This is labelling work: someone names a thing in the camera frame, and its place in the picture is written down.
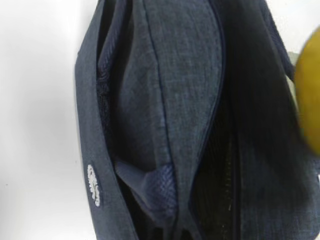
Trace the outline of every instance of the zipper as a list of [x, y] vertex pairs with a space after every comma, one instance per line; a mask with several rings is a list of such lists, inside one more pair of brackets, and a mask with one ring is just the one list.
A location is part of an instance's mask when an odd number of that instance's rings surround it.
[[[211, 113], [210, 116], [210, 123], [209, 127], [206, 131], [206, 136], [204, 138], [204, 142], [202, 145], [202, 149], [199, 154], [199, 159], [202, 159], [205, 153], [206, 145], [209, 140], [209, 136], [213, 127], [214, 119], [217, 113], [217, 108], [218, 108], [218, 103], [220, 102], [221, 99], [221, 94], [222, 94], [222, 89], [224, 86], [225, 82], [225, 72], [226, 72], [226, 58], [227, 58], [227, 53], [226, 53], [226, 42], [225, 42], [225, 35], [224, 35], [224, 29], [222, 26], [221, 18], [219, 16], [217, 7], [215, 6], [214, 2], [211, 0], [208, 0], [209, 5], [211, 6], [212, 12], [215, 15], [215, 19], [217, 22], [218, 30], [220, 32], [220, 41], [221, 41], [221, 55], [222, 55], [222, 66], [221, 66], [221, 77], [220, 77], [220, 84], [218, 87], [218, 93], [217, 93], [217, 99], [216, 99], [216, 104], [214, 106], [214, 109]], [[232, 240], [239, 240], [240, 239], [240, 163], [237, 160], [237, 156], [234, 153], [238, 153], [238, 144], [237, 144], [237, 132], [234, 129], [234, 117], [232, 113], [232, 108], [230, 111], [230, 122], [231, 122], [231, 146], [232, 148], [236, 148], [236, 151], [231, 151], [231, 197], [232, 197], [232, 202], [231, 202], [231, 210], [232, 210]]]

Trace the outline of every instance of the seam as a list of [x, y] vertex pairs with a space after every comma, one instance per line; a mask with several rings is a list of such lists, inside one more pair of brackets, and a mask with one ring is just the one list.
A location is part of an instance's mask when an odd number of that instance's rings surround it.
[[172, 162], [172, 151], [171, 151], [171, 146], [170, 146], [170, 141], [169, 141], [167, 113], [166, 113], [166, 106], [165, 106], [165, 101], [164, 101], [164, 98], [165, 98], [164, 97], [164, 87], [163, 87], [163, 83], [161, 81], [159, 58], [158, 58], [158, 54], [156, 51], [155, 42], [154, 42], [152, 34], [151, 34], [151, 27], [150, 27], [150, 23], [149, 23], [148, 13], [146, 10], [146, 4], [145, 4], [144, 0], [141, 0], [141, 1], [142, 1], [143, 10], [145, 13], [145, 19], [146, 19], [146, 23], [147, 23], [147, 27], [148, 27], [148, 35], [149, 35], [149, 38], [151, 41], [151, 46], [152, 46], [152, 50], [153, 50], [155, 61], [156, 61], [156, 71], [157, 71], [157, 77], [158, 77], [159, 88], [160, 88], [160, 97], [161, 97], [161, 103], [162, 103], [162, 113], [163, 113], [163, 118], [164, 118], [165, 136], [166, 136], [166, 142], [167, 142], [167, 147], [168, 147], [168, 152], [169, 152], [169, 159]]
[[165, 105], [165, 101], [164, 101], [164, 87], [163, 87], [163, 83], [161, 81], [161, 74], [160, 74], [160, 65], [159, 65], [159, 58], [158, 58], [158, 54], [156, 51], [156, 46], [155, 46], [155, 41], [152, 37], [152, 31], [151, 31], [151, 27], [150, 27], [150, 21], [149, 21], [149, 16], [147, 13], [147, 8], [146, 8], [146, 3], [145, 0], [141, 0], [142, 2], [142, 6], [143, 6], [143, 10], [144, 10], [144, 15], [145, 15], [145, 20], [146, 20], [146, 24], [147, 24], [147, 28], [148, 28], [148, 35], [150, 38], [150, 42], [151, 42], [151, 46], [152, 46], [152, 50], [154, 53], [154, 57], [155, 57], [155, 61], [156, 61], [156, 65], [157, 65], [157, 76], [158, 76], [158, 82], [159, 82], [159, 88], [160, 88], [160, 97], [161, 97], [161, 103], [162, 103], [162, 112], [163, 112], [163, 118], [164, 118], [164, 128], [165, 128], [165, 136], [166, 136], [166, 143], [167, 143], [167, 147], [168, 147], [168, 153], [169, 153], [169, 160], [172, 163], [173, 166], [173, 174], [174, 174], [174, 179], [176, 182], [176, 186], [177, 186], [177, 191], [176, 191], [176, 200], [177, 200], [177, 213], [174, 216], [174, 223], [173, 226], [175, 227], [177, 225], [177, 216], [179, 213], [179, 193], [178, 193], [178, 185], [177, 185], [177, 176], [176, 176], [176, 168], [175, 168], [175, 164], [173, 163], [173, 158], [172, 158], [172, 150], [171, 150], [171, 146], [170, 146], [170, 140], [169, 140], [169, 130], [168, 130], [168, 123], [167, 123], [167, 112], [166, 112], [166, 105]]

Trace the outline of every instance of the white surface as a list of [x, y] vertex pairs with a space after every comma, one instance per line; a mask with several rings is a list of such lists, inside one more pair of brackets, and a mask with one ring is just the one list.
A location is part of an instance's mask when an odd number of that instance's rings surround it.
[[320, 0], [266, 0], [287, 51], [300, 53], [320, 25]]
[[[269, 0], [288, 51], [320, 23], [319, 0]], [[94, 240], [74, 64], [97, 0], [0, 7], [0, 239]]]

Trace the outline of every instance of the denim fabric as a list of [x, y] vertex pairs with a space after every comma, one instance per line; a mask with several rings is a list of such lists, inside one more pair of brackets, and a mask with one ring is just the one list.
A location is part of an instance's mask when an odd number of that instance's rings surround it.
[[212, 0], [226, 41], [226, 81], [237, 127], [240, 239], [314, 240], [320, 191], [285, 68], [256, 0]]
[[[130, 2], [117, 1], [110, 22], [98, 2], [75, 64], [83, 167], [94, 166], [101, 194], [96, 207], [86, 184], [97, 239], [158, 240], [157, 226], [164, 240], [206, 239], [194, 178], [215, 156], [206, 151], [226, 147], [217, 128], [231, 128], [234, 239], [313, 240], [319, 159], [300, 135], [293, 68], [264, 0]], [[222, 89], [228, 123], [215, 122]]]
[[75, 63], [75, 90], [84, 176], [94, 165], [103, 202], [96, 207], [88, 180], [86, 190], [98, 240], [137, 240], [137, 234], [120, 191], [106, 147], [97, 100], [97, 42], [103, 1], [99, 3], [85, 34]]

